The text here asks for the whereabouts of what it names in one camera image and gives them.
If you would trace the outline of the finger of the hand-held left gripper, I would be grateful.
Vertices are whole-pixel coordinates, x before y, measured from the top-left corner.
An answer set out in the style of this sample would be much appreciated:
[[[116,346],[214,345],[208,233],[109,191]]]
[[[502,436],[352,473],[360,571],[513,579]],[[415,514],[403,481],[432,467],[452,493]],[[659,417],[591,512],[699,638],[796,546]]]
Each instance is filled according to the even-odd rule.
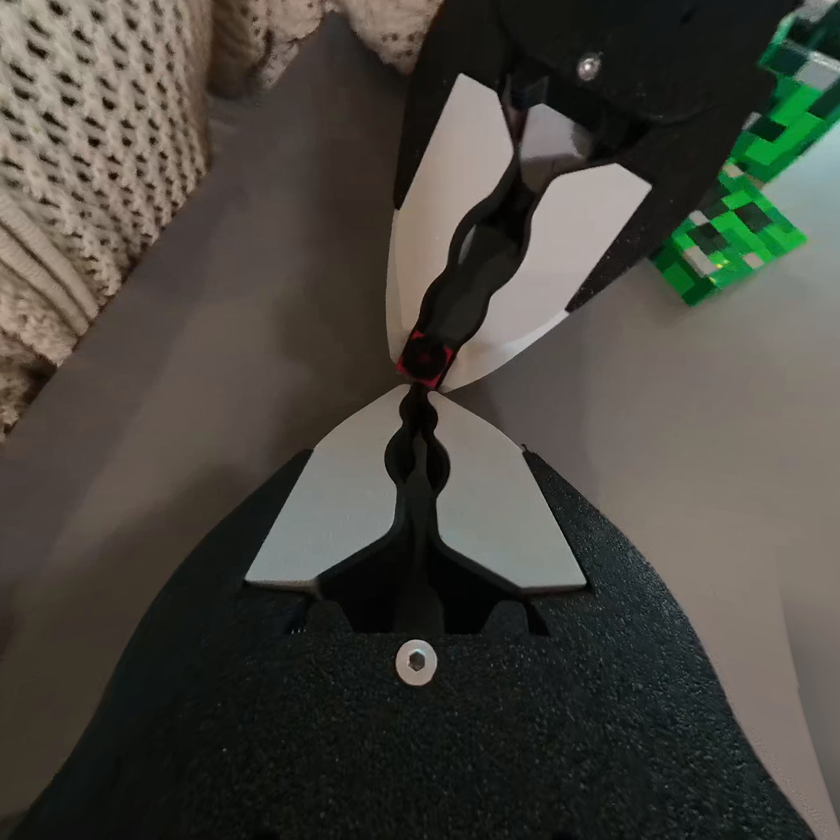
[[[526,184],[541,188],[524,257],[491,297],[481,327],[446,374],[443,392],[486,377],[558,326],[653,188],[624,164],[597,162],[592,132],[547,105],[528,111],[519,150]]]
[[[519,268],[518,188],[497,91],[460,73],[392,220],[385,321],[394,362],[414,329],[452,348],[452,364],[476,335]]]

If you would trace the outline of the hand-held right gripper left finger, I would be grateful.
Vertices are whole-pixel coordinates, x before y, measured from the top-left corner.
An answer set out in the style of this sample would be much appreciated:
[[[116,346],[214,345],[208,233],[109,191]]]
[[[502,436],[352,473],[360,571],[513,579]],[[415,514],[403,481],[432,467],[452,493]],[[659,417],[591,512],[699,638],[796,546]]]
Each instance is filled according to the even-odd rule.
[[[391,529],[396,483],[387,445],[403,425],[399,385],[318,442],[248,569],[251,585],[306,592]]]

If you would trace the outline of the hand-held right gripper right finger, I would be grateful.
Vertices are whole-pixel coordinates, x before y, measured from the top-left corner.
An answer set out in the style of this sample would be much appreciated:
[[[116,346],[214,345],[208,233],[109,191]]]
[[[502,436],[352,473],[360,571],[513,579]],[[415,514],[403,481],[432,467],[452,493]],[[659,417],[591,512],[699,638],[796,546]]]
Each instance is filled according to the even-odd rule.
[[[432,392],[428,401],[449,464],[437,496],[444,546],[523,594],[583,589],[585,575],[521,448],[447,397]]]

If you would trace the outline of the red lego block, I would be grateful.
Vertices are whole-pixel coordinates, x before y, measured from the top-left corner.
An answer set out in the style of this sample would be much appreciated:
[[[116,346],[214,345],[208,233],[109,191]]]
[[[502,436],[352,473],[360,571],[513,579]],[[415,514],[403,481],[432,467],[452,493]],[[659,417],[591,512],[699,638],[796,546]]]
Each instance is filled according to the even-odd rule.
[[[441,339],[414,329],[397,359],[399,373],[431,391],[440,388],[455,357],[455,352]]]

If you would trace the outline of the green lego creeper body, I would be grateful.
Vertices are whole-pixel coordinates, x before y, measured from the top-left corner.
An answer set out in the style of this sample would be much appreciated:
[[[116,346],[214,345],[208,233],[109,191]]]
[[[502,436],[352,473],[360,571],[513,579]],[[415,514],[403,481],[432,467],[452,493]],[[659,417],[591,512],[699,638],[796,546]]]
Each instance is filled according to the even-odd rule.
[[[699,206],[651,257],[666,284],[696,307],[794,253],[807,235],[766,194],[824,133],[817,105],[832,92],[816,80],[824,70],[814,35],[821,24],[792,13],[765,50],[761,66],[774,79],[769,100],[750,114],[717,179]]]

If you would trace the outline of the person's cream knit sweater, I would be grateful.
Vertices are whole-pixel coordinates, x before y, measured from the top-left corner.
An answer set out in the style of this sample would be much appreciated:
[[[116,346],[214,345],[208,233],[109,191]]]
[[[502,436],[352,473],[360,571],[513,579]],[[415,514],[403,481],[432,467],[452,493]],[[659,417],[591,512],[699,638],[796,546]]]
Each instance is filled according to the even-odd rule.
[[[201,184],[273,2],[1,2],[2,440]]]

